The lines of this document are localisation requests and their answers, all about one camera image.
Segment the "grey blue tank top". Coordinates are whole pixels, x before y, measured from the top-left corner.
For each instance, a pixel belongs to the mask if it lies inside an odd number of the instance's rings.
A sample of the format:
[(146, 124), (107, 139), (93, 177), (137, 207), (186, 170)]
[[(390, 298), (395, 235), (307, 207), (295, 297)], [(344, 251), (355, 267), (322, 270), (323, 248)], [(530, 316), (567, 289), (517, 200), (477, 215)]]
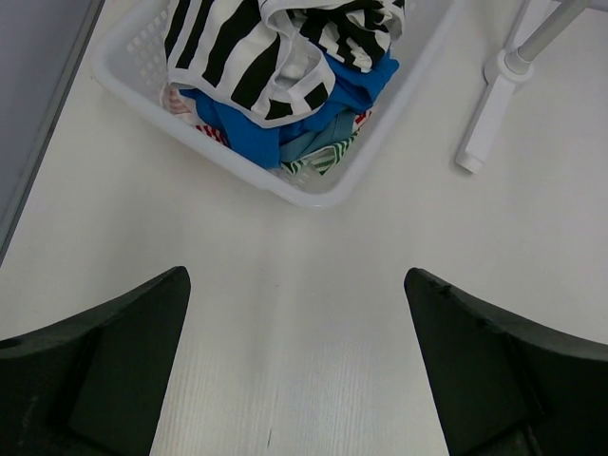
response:
[(302, 132), (279, 147), (280, 160), (282, 162), (295, 162), (334, 143), (347, 140), (367, 121), (369, 114), (369, 111), (357, 114), (346, 110), (338, 114), (320, 132), (312, 130)]

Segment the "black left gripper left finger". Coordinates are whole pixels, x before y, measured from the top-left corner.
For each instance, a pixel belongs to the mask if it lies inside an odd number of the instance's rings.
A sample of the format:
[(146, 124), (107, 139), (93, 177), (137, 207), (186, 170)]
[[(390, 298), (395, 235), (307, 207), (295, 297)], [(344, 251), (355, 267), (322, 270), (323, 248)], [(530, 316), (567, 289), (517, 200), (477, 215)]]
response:
[(174, 267), (3, 340), (2, 454), (149, 454), (190, 292), (186, 268)]

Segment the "white plastic perforated basket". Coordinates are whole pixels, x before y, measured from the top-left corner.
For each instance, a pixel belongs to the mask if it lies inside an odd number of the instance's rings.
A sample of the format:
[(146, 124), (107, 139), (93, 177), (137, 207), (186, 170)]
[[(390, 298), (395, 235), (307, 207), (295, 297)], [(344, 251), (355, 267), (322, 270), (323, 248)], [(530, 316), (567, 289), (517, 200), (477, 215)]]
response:
[(94, 79), (160, 131), (254, 187), (306, 208), (329, 208), (344, 201), (381, 151), (409, 98), (440, 50), (461, 1), (414, 1), (405, 33), (391, 49), (400, 67), (375, 104), (345, 157), (325, 175), (306, 167), (292, 176), (266, 171), (178, 120), (160, 105), (167, 80), (162, 32), (167, 2), (140, 1), (104, 34), (90, 53)]

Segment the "metal corner frame post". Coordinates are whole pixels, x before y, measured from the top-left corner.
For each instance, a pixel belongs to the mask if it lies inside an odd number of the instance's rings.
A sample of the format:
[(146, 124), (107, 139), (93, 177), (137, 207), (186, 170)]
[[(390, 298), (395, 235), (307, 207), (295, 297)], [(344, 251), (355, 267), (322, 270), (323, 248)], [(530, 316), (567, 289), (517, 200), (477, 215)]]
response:
[(102, 1), (1, 3), (1, 256), (104, 6)]

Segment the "green white striped tank top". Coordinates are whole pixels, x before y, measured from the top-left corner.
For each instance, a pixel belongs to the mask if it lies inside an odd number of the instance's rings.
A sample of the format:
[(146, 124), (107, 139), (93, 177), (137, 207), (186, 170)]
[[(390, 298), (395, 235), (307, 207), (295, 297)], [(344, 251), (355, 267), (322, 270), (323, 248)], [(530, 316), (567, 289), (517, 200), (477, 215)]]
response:
[(281, 168), (291, 176), (295, 176), (303, 168), (309, 166), (320, 176), (324, 176), (343, 160), (358, 136), (359, 133), (354, 132), (346, 140), (324, 146), (298, 160), (283, 161)]

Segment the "bright blue tank top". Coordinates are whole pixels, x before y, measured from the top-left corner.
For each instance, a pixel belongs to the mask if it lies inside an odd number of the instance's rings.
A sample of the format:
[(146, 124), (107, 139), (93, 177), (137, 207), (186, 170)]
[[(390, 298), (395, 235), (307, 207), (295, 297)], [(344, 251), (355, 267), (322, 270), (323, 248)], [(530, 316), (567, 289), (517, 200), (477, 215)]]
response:
[(335, 75), (335, 86), (328, 101), (312, 116), (279, 127), (262, 128), (236, 109), (212, 100), (197, 89), (181, 90), (180, 94), (196, 100), (199, 117), (226, 134), (230, 143), (227, 147), (264, 169), (276, 169), (282, 163), (279, 157), (280, 127), (295, 124), (320, 132), (344, 109), (355, 113), (373, 109), (400, 66), (389, 54), (368, 73), (350, 69), (332, 57), (327, 61)]

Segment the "metal clothes rack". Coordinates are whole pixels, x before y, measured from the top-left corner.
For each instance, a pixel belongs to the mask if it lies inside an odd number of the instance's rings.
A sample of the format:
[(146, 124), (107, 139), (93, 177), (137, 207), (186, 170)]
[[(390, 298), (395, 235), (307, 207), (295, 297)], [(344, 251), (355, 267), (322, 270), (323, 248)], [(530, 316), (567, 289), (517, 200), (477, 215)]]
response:
[(484, 167), (513, 96), (534, 75), (534, 61), (577, 19), (590, 0), (560, 1), (554, 8), (543, 0), (526, 0), (504, 47), (484, 66), (486, 87), (455, 155), (470, 174)]

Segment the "black white striped tank top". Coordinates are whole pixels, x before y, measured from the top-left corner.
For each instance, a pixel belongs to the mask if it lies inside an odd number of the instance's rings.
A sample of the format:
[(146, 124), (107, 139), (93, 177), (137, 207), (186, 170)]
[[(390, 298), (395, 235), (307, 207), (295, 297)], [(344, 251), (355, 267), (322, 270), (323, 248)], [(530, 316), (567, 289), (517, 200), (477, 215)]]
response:
[(171, 1), (168, 82), (197, 89), (264, 128), (312, 116), (334, 66), (367, 75), (404, 32), (404, 1)]

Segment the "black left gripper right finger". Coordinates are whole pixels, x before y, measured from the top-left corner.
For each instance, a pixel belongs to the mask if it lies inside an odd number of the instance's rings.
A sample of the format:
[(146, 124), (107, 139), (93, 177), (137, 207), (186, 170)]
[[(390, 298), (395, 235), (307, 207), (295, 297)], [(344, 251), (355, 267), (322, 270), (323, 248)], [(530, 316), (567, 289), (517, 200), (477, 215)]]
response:
[(606, 345), (423, 269), (404, 288), (449, 454), (606, 454)]

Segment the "red white striped tank top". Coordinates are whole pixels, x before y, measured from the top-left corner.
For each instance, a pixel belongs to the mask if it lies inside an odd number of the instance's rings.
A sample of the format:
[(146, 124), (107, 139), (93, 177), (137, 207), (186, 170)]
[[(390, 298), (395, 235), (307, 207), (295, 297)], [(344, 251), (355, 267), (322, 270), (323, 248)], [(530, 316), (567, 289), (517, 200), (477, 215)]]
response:
[[(204, 133), (206, 136), (210, 137), (214, 141), (221, 143), (225, 146), (230, 145), (228, 137), (220, 128), (213, 127), (212, 125), (206, 123), (199, 117), (195, 99), (183, 96), (178, 90), (168, 84), (165, 84), (161, 90), (160, 103), (165, 110), (169, 111), (185, 123), (193, 126), (199, 132)], [(368, 121), (371, 114), (373, 113), (373, 110), (368, 109), (366, 111), (369, 111), (370, 113), (367, 119)], [(294, 139), (302, 132), (308, 130), (311, 129), (304, 126), (297, 127), (295, 124), (280, 127), (279, 146), (291, 139)]]

